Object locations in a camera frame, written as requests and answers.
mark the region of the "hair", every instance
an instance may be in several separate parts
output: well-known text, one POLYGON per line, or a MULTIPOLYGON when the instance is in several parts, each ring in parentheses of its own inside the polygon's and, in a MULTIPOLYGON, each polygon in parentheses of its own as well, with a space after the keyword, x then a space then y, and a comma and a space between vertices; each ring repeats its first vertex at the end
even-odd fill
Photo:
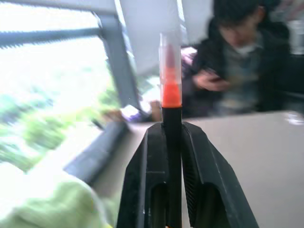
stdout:
POLYGON ((258 6, 259 0, 214 0, 214 18, 218 25, 236 26, 252 15, 258 6))

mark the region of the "light green fabric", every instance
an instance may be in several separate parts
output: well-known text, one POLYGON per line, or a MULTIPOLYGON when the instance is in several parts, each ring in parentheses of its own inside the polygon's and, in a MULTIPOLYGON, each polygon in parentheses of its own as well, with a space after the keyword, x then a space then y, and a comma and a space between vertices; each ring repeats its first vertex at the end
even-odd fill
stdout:
POLYGON ((111 228, 101 216, 97 195, 64 172, 27 178, 26 197, 0 221, 1 228, 111 228))

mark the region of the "man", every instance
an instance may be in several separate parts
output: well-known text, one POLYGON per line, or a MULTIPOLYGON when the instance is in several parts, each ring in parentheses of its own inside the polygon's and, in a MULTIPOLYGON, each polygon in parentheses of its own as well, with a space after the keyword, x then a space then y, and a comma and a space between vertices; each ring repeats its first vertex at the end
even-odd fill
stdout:
POLYGON ((257 0, 214 0, 209 37, 182 82, 183 116, 280 108, 276 79, 289 55, 287 27, 257 0))

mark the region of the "table surface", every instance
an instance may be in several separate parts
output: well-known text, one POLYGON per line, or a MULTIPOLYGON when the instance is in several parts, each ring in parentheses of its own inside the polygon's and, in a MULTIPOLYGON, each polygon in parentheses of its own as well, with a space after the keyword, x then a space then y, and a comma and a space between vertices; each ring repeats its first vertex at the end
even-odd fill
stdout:
MULTIPOLYGON (((304 126, 286 113, 187 120, 203 129, 234 169, 260 228, 304 227, 304 126)), ((130 125, 112 161, 93 188, 121 192, 125 168, 151 124, 130 125)), ((183 227, 188 212, 183 190, 183 227)))

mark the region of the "dark jacket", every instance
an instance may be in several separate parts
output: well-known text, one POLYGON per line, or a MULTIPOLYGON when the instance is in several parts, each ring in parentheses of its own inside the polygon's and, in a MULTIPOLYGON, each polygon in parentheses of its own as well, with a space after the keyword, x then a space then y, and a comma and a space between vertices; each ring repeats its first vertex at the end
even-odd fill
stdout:
MULTIPOLYGON (((289 56, 289 31, 282 23, 264 21, 258 27, 263 37, 263 51, 258 69, 258 111, 280 109, 281 102, 276 92, 277 81, 289 56)), ((209 37, 198 46, 192 66, 183 72, 182 98, 183 116, 206 116, 213 104, 222 98, 221 92, 198 89, 193 76, 203 69, 213 69, 225 79, 225 41, 220 35, 214 20, 209 24, 209 37)))

